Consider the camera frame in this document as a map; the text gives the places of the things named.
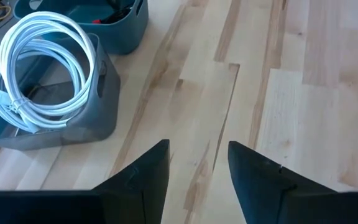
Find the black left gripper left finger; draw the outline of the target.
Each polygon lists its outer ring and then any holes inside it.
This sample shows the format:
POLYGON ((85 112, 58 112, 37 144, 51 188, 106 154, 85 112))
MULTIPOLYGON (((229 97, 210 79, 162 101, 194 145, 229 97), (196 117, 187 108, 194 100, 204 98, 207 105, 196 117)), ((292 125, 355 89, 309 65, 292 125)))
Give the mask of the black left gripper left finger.
POLYGON ((0 224, 160 224, 169 162, 163 139, 91 190, 0 190, 0 224))

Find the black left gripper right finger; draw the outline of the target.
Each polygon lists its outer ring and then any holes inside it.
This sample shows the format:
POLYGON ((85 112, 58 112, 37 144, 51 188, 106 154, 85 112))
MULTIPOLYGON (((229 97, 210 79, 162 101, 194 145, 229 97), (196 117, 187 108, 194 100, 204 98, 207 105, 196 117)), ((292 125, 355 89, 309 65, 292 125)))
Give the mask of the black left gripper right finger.
POLYGON ((358 192, 337 192, 237 141, 228 163, 247 224, 358 224, 358 192))

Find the grey plastic bin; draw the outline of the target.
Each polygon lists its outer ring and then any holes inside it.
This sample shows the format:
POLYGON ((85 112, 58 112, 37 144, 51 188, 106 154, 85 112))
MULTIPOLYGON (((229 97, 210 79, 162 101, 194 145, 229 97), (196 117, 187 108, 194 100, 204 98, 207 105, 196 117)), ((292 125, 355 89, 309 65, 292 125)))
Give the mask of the grey plastic bin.
MULTIPOLYGON (((96 66, 88 101, 74 116, 55 116, 67 120, 64 129, 41 130, 35 134, 16 128, 0 117, 0 147, 20 151, 101 141, 109 137, 117 121, 121 80, 99 37, 89 34, 96 50, 96 66)), ((16 63, 19 88, 35 103, 55 105, 73 97, 68 70, 49 56, 30 56, 16 63)))

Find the teal plastic bin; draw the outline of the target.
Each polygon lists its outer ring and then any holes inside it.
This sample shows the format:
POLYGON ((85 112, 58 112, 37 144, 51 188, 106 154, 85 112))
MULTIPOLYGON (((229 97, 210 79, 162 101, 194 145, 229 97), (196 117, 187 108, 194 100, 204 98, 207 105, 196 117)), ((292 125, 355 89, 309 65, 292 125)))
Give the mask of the teal plastic bin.
POLYGON ((17 19, 36 11, 73 19, 86 33, 97 35, 107 53, 119 55, 139 46, 149 19, 147 0, 42 0, 37 9, 30 0, 18 0, 14 6, 17 19))

